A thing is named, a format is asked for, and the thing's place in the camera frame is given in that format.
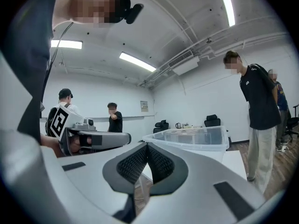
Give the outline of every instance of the ceiling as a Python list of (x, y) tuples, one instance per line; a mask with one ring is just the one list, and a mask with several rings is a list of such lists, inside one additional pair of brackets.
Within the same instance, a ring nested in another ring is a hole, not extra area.
[[(209, 49), (217, 51), (249, 38), (285, 32), (263, 0), (232, 0), (236, 22), (232, 27), (222, 0), (131, 0), (131, 6), (136, 3), (144, 9), (131, 25), (125, 21), (108, 28), (73, 24), (63, 39), (83, 41), (83, 48), (60, 48), (52, 72), (107, 77), (152, 88), (172, 75), (167, 63), (185, 49), (201, 56)], [(54, 39), (68, 25), (58, 26)], [(121, 60), (122, 51), (158, 69), (152, 73)], [(163, 78), (153, 79), (161, 73)]]

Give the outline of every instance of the kettle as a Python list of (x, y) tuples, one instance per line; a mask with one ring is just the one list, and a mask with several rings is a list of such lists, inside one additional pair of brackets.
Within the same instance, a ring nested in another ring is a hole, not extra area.
[(181, 123), (176, 123), (176, 128), (177, 129), (181, 129), (183, 125), (181, 125)]

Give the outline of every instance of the white t-shirt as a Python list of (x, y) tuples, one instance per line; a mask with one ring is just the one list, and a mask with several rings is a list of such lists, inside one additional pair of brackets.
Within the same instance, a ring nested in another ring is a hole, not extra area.
[[(66, 102), (60, 102), (58, 105), (56, 105), (54, 107), (59, 108), (60, 105), (65, 106)], [(67, 109), (69, 109), (69, 110), (73, 111), (74, 113), (80, 115), (79, 109), (75, 105), (70, 104), (69, 107), (67, 107)]]

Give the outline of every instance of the wall box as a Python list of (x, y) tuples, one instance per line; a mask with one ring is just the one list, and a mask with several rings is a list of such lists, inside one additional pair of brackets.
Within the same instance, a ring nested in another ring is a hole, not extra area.
[(148, 112), (148, 102), (147, 101), (140, 101), (141, 112)]

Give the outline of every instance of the black cap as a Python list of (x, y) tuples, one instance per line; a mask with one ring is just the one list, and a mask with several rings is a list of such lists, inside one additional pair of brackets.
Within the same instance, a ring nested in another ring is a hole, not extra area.
[(71, 93), (71, 90), (70, 89), (67, 89), (67, 88), (64, 88), (62, 89), (60, 92), (59, 92), (59, 99), (62, 99), (62, 98), (66, 98), (68, 97), (69, 95), (71, 96), (71, 98), (73, 98), (73, 95)]

